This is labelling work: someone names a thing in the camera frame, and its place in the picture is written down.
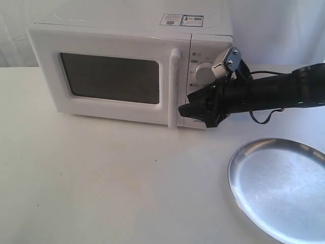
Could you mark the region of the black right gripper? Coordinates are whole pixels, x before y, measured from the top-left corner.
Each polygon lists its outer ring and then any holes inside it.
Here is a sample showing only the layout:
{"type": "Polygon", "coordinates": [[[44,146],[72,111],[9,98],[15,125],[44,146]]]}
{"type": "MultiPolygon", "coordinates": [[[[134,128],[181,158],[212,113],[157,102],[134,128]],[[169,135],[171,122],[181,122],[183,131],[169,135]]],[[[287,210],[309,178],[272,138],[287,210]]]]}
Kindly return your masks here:
{"type": "Polygon", "coordinates": [[[179,106],[182,117],[194,117],[207,128],[216,128],[229,115],[223,109],[221,85],[213,82],[187,96],[189,103],[179,106]]]}

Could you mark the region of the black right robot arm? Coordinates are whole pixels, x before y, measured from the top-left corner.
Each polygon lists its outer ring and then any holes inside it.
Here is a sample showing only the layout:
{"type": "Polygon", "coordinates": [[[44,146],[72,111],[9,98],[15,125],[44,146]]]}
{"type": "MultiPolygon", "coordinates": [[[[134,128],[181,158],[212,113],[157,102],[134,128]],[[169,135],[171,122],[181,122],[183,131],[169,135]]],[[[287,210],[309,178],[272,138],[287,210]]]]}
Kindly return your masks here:
{"type": "Polygon", "coordinates": [[[296,69],[288,74],[274,72],[272,76],[254,79],[252,73],[236,78],[226,75],[189,94],[188,103],[178,108],[182,117],[198,119],[206,127],[217,127],[229,115],[285,108],[324,106],[324,64],[296,69]]]}

